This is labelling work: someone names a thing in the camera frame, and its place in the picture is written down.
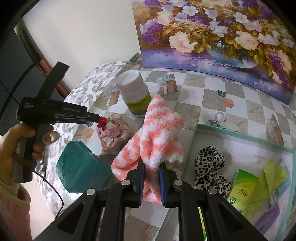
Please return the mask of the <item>person left hand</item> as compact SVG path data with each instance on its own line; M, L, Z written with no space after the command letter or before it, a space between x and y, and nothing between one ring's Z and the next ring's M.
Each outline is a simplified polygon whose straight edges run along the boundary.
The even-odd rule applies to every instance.
M0 152L0 165L1 182L8 186L13 186L13 171L14 171L14 159L13 154L16 150L17 141L24 138L31 138L35 135L35 130L24 123L19 123L10 128L8 132L1 137L1 152Z

